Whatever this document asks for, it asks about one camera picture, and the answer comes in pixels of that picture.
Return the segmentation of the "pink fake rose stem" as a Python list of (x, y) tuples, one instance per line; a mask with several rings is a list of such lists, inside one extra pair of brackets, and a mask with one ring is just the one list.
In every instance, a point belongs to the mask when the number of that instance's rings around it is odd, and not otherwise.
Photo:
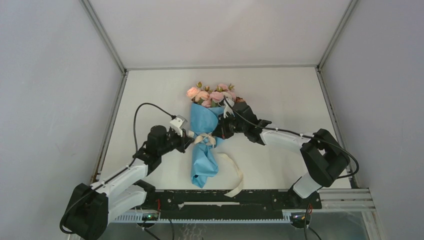
[(209, 94), (209, 100), (211, 102), (211, 106), (218, 107), (225, 98), (230, 98), (232, 99), (233, 102), (235, 102), (237, 99), (237, 96), (234, 92), (234, 88), (235, 86), (232, 83), (230, 83), (229, 85), (224, 83), (219, 83), (216, 86), (215, 90)]
[(201, 81), (199, 81), (198, 83), (196, 83), (196, 84), (195, 84), (195, 86), (193, 86), (193, 87), (191, 87), (190, 89), (188, 89), (188, 90), (187, 90), (187, 92), (186, 92), (186, 96), (187, 96), (189, 99), (193, 99), (193, 98), (195, 98), (195, 97), (196, 97), (196, 95), (197, 95), (199, 92), (201, 92), (201, 91), (202, 91), (202, 86), (203, 86), (202, 82), (201, 82)]
[(207, 91), (199, 91), (195, 97), (194, 100), (196, 103), (207, 101), (210, 98), (210, 94)]

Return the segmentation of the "blue wrapping paper sheet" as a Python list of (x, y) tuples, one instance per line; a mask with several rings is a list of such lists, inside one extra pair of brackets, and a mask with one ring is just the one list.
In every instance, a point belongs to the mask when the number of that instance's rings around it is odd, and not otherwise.
[(193, 103), (190, 108), (190, 130), (194, 133), (191, 161), (191, 182), (203, 188), (208, 178), (219, 172), (219, 166), (212, 153), (223, 139), (212, 136), (219, 123), (223, 107), (204, 107)]

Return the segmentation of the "cream ribbon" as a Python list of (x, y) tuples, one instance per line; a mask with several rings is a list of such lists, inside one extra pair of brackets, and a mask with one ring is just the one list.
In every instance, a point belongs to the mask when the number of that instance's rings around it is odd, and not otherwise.
[(194, 138), (193, 149), (191, 155), (191, 183), (202, 189), (207, 180), (215, 177), (220, 170), (219, 163), (224, 163), (226, 167), (230, 167), (233, 174), (233, 180), (228, 192), (224, 194), (227, 198), (234, 198), (243, 190), (244, 174), (238, 167), (235, 160), (228, 154), (218, 152), (214, 149), (224, 140), (220, 137), (214, 137), (211, 133), (196, 134), (193, 131), (188, 132), (188, 136)]

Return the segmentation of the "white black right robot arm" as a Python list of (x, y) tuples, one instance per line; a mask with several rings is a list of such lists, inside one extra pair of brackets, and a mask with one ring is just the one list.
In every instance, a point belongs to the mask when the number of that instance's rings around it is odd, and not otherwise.
[(233, 103), (225, 98), (220, 105), (224, 111), (212, 132), (214, 137), (228, 139), (244, 134), (252, 143), (279, 146), (301, 155), (307, 172), (288, 190), (289, 203), (295, 208), (302, 208), (313, 193), (344, 178), (343, 171), (354, 159), (326, 129), (312, 134), (297, 133), (271, 127), (271, 121), (258, 119), (244, 101)]

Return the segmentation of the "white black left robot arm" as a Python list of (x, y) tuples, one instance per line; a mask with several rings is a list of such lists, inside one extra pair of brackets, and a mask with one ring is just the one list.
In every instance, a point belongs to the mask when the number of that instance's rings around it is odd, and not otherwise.
[(156, 203), (156, 188), (144, 181), (162, 162), (162, 156), (177, 150), (184, 153), (195, 140), (183, 128), (153, 126), (147, 140), (136, 149), (132, 161), (116, 173), (91, 185), (77, 185), (59, 222), (65, 234), (97, 240), (107, 226), (126, 211)]

